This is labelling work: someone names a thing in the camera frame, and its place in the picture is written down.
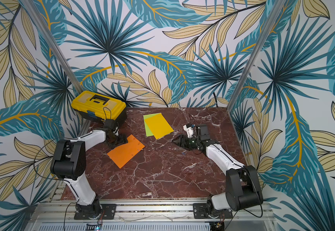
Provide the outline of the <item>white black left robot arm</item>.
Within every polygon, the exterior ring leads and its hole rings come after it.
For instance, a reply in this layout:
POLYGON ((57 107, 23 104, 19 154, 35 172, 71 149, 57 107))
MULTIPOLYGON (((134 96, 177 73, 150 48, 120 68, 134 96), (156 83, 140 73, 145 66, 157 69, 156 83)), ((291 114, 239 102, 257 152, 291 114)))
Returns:
POLYGON ((127 138, 119 134, 119 123, 113 119, 105 120, 103 126, 72 139, 57 142, 50 171, 70 187, 81 206, 90 206, 96 198, 86 175, 86 151, 105 143, 110 149, 126 144, 127 138))

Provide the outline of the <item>orange paper sheet stack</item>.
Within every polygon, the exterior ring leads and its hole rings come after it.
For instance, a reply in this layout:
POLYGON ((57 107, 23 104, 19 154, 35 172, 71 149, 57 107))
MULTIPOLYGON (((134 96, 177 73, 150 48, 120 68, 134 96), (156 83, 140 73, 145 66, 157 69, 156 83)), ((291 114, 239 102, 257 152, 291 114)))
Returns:
POLYGON ((119 167, 122 168, 136 154, 138 154, 145 145, 142 144, 133 135, 127 137, 128 143, 115 147, 107 153, 108 157, 119 167))

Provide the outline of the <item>yellow paper sheet stack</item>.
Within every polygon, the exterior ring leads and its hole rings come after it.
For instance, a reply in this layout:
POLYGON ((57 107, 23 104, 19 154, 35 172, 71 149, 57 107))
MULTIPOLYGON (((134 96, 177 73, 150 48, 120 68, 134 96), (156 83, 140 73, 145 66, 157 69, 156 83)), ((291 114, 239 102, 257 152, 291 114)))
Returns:
POLYGON ((146 122, 157 140, 174 131, 161 113, 146 119, 146 122))

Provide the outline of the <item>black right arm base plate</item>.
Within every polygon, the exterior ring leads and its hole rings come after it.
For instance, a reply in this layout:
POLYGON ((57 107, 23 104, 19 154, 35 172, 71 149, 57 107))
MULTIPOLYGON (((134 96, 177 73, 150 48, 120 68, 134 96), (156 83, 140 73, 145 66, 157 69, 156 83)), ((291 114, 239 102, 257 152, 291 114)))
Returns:
POLYGON ((195 219, 229 219, 233 213, 230 209, 216 210, 210 203, 194 203, 193 216, 195 219))

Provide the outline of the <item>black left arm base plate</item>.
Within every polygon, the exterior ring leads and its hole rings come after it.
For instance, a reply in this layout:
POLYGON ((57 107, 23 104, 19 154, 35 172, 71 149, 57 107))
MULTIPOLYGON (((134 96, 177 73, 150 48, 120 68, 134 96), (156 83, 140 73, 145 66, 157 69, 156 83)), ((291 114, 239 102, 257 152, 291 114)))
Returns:
POLYGON ((116 204, 82 206, 76 204, 75 220, 113 220, 116 204))

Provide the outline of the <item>green paper sheet stack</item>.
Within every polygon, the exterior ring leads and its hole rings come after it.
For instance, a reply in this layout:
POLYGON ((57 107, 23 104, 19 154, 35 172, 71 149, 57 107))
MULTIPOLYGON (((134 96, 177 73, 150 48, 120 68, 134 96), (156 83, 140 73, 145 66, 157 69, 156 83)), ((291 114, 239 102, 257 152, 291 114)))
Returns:
POLYGON ((153 136, 152 131, 150 130, 150 128, 147 125, 146 119, 151 118, 155 115, 158 115, 159 113, 155 113, 155 114, 149 114, 149 115, 144 115, 143 116, 143 121, 144 121, 144 125, 145 125, 145 132, 146 132, 146 137, 150 137, 153 136))

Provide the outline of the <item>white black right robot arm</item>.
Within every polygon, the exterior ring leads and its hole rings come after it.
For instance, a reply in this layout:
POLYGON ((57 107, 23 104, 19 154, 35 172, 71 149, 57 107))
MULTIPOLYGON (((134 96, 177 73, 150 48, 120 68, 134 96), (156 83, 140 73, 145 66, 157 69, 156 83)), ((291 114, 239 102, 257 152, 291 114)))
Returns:
POLYGON ((216 217, 226 209, 246 210, 263 204, 263 195, 257 170, 242 164, 209 135, 207 125, 186 124, 186 134, 180 134, 172 142, 187 151, 199 151, 211 159, 225 174, 225 192, 209 196, 205 212, 216 217))

